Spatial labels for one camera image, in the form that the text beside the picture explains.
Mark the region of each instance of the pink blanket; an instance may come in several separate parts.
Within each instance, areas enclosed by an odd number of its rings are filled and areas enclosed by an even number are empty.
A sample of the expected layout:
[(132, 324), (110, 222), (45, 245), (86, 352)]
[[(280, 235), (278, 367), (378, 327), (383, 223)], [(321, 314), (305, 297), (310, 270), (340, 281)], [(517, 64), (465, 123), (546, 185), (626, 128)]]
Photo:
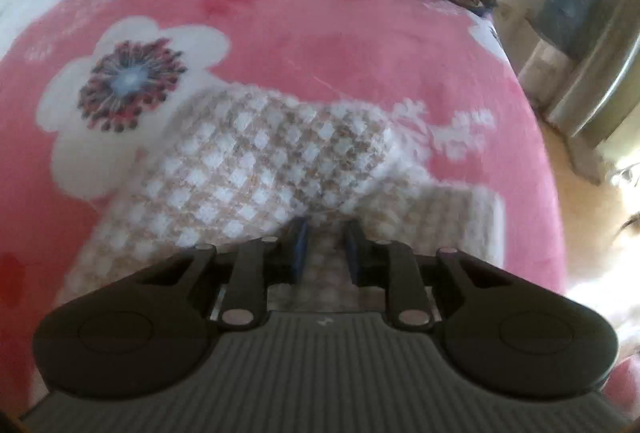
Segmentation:
[(0, 81), (4, 409), (26, 406), (31, 334), (107, 203), (180, 106), (220, 84), (380, 107), (434, 182), (500, 196), (507, 270), (563, 288), (535, 117), (491, 24), (442, 0), (66, 0), (15, 42)]

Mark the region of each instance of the checkered knit fabric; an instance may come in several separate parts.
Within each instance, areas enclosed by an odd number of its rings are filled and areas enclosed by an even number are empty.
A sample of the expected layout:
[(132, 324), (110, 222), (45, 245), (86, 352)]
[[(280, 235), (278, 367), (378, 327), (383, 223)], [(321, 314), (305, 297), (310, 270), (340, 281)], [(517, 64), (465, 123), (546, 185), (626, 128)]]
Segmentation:
[(339, 225), (354, 217), (369, 237), (419, 254), (459, 247), (499, 265), (497, 195), (436, 184), (404, 157), (393, 123), (373, 106), (305, 104), (240, 86), (209, 92), (182, 110), (162, 153), (111, 203), (58, 302), (180, 247), (277, 235), (299, 215), (313, 227), (303, 282), (271, 288), (272, 308), (380, 307), (379, 294), (350, 283)]

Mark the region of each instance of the round black disc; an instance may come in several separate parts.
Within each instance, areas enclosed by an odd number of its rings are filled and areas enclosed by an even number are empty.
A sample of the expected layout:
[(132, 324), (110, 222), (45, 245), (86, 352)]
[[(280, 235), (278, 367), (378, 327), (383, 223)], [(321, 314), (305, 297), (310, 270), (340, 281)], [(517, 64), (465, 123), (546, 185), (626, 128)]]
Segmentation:
[(124, 399), (170, 386), (209, 346), (205, 321), (165, 287), (125, 284), (60, 307), (40, 324), (33, 353), (47, 385)]
[(444, 324), (453, 363), (482, 386), (514, 397), (559, 399), (596, 389), (618, 353), (595, 312), (543, 289), (483, 289)]

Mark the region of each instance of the ribbed gray surface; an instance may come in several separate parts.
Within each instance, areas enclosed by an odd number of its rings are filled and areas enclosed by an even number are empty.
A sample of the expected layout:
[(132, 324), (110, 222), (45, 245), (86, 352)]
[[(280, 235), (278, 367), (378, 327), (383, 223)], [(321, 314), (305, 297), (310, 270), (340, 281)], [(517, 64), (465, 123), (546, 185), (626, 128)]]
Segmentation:
[(223, 336), (168, 390), (127, 402), (54, 393), (25, 423), (34, 433), (618, 433), (626, 421), (596, 394), (493, 395), (449, 368), (428, 336), (379, 314), (273, 313), (256, 331)]

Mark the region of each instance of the floor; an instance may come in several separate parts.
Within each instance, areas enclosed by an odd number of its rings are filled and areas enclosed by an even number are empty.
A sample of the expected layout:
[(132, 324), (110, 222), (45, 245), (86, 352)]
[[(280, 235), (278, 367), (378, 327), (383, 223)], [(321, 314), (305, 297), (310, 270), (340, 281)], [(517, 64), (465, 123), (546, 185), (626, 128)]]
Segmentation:
[(541, 124), (556, 176), (567, 255), (567, 295), (615, 326), (621, 355), (640, 347), (640, 227), (620, 232), (640, 210), (640, 188), (595, 186), (571, 169), (561, 136)]

